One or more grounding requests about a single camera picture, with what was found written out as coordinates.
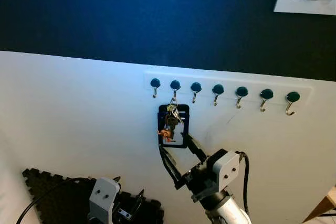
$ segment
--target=wall hook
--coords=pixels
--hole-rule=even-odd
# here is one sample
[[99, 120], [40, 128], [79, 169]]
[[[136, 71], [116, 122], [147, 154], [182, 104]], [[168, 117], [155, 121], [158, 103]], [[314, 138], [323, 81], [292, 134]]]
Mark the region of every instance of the wall hook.
[[176, 102], [176, 92], [177, 92], [177, 90], [179, 90], [181, 88], [180, 82], [174, 80], [170, 83], [170, 87], [174, 90], [174, 96], [173, 96], [172, 101]]
[[260, 93], [260, 96], [262, 98], [262, 103], [260, 105], [260, 111], [264, 112], [266, 109], [264, 108], [265, 102], [271, 98], [273, 98], [273, 91], [270, 89], [264, 89]]
[[214, 101], [214, 105], [217, 106], [217, 98], [220, 94], [224, 93], [224, 87], [220, 84], [217, 84], [214, 86], [214, 88], [212, 89], [212, 92], [215, 93], [216, 97], [215, 97], [215, 101]]
[[242, 107], [241, 105], [239, 105], [240, 101], [243, 97], [247, 96], [247, 94], [248, 94], [248, 91], [247, 91], [247, 88], [245, 88], [245, 87], [239, 87], [236, 90], [236, 95], [238, 96], [238, 100], [237, 100], [237, 103], [236, 103], [236, 108], [237, 109], [240, 109]]
[[294, 115], [296, 112], [292, 111], [289, 112], [289, 108], [292, 106], [292, 104], [300, 99], [300, 94], [298, 92], [290, 92], [286, 95], [286, 100], [288, 102], [287, 108], [286, 108], [286, 115]]
[[193, 103], [195, 103], [195, 101], [196, 101], [196, 94], [202, 90], [201, 84], [199, 84], [198, 82], [194, 82], [191, 85], [190, 88], [194, 92]]
[[153, 95], [153, 98], [156, 98], [156, 90], [157, 88], [160, 86], [160, 80], [157, 79], [157, 78], [154, 78], [152, 81], [151, 81], [151, 86], [154, 88], [154, 95]]

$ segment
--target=black key holder tag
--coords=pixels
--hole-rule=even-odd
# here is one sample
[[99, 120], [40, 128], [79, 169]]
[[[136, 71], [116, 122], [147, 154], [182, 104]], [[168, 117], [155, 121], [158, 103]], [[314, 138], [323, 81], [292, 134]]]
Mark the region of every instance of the black key holder tag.
[[[167, 105], [161, 105], [159, 106], [159, 111], [158, 111], [158, 117], [157, 117], [157, 128], [159, 132], [164, 129], [165, 126], [165, 118], [168, 114], [170, 114], [169, 111], [167, 111]], [[189, 106], [186, 104], [179, 104], [177, 105], [177, 110], [179, 111], [179, 116], [181, 117], [183, 121], [183, 133], [184, 135], [189, 134]], [[170, 147], [170, 148], [187, 148], [187, 143], [185, 141], [185, 138], [183, 137], [182, 139], [182, 144], [165, 144], [163, 141], [162, 135], [158, 135], [159, 138], [159, 145], [162, 145], [163, 147]]]

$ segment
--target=dark blue wall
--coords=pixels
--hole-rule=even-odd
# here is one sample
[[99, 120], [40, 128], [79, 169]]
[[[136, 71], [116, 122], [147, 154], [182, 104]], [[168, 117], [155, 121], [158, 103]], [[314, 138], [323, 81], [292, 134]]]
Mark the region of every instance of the dark blue wall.
[[276, 0], [0, 0], [0, 50], [336, 79], [336, 17]]

